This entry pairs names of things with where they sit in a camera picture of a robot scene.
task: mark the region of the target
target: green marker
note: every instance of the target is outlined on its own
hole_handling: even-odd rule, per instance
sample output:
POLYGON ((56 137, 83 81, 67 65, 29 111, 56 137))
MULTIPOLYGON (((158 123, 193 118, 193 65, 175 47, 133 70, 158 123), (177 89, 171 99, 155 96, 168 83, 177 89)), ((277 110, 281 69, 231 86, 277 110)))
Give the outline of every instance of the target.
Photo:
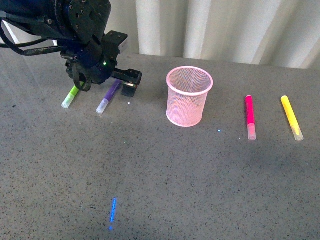
POLYGON ((78 94, 79 89, 74 86, 71 91, 69 92, 68 96, 66 96, 65 100, 63 101, 63 103, 61 104, 61 106, 64 109, 69 108, 70 104, 72 103, 72 101, 75 99, 76 95, 78 94))

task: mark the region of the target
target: pink marker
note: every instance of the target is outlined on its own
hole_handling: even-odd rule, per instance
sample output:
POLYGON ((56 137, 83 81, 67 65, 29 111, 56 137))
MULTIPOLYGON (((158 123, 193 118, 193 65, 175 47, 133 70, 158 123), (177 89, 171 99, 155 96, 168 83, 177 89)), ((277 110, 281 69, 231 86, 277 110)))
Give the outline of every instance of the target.
POLYGON ((256 140, 256 123, 255 123, 255 111, 254 111, 254 101, 251 95, 245 97, 246 106, 246 121, 248 124, 248 139, 256 140))

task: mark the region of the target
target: purple marker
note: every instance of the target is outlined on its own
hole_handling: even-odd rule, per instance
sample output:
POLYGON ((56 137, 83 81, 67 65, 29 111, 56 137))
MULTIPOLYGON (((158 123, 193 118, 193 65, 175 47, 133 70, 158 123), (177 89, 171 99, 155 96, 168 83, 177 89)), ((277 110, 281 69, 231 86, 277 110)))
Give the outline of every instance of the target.
POLYGON ((106 109, 107 105, 109 104, 109 102, 111 101, 111 99, 114 97, 115 93, 117 92, 117 90, 121 87, 121 81, 116 79, 114 84, 112 85, 112 87, 110 88, 110 90, 106 93, 106 95, 104 96, 104 98, 102 99, 102 102, 100 103, 100 105, 98 106, 98 108, 96 109, 96 112, 98 114, 103 114, 104 110, 106 109))

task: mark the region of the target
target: marker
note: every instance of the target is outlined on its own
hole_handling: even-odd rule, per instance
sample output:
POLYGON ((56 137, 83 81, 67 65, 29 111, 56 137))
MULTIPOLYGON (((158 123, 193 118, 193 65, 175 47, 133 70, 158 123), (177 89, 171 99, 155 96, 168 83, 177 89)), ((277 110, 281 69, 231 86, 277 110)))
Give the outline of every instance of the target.
POLYGON ((74 86, 71 91, 69 92, 68 96, 66 96, 65 100, 63 101, 63 103, 61 104, 61 106, 64 109, 69 108, 70 104, 72 103, 72 101, 75 99, 76 95, 78 94, 79 89, 74 86))
POLYGON ((96 112, 98 114, 103 114, 104 110, 106 109, 107 105, 111 101, 111 99, 114 97, 117 90, 121 87, 121 81, 116 79, 110 90, 106 93, 104 98, 102 99, 100 105, 96 109, 96 112))
POLYGON ((286 117, 288 118, 289 124, 291 126, 294 139, 296 141, 302 141, 304 139, 304 136, 302 135, 296 115, 294 113, 294 110, 291 107, 289 98, 287 96, 283 96, 281 97, 281 102, 282 102, 286 117))
POLYGON ((256 140, 256 122, 255 122, 255 111, 254 111, 254 101, 251 95, 245 97, 246 106, 246 121, 248 128, 248 139, 256 140))

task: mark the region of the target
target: white curtain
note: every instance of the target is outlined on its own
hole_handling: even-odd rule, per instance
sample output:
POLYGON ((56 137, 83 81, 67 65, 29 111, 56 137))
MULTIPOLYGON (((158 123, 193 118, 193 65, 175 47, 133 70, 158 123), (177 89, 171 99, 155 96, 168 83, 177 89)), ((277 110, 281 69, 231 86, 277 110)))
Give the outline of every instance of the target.
POLYGON ((110 2, 105 32, 128 34, 128 52, 320 70, 319 0, 110 2))

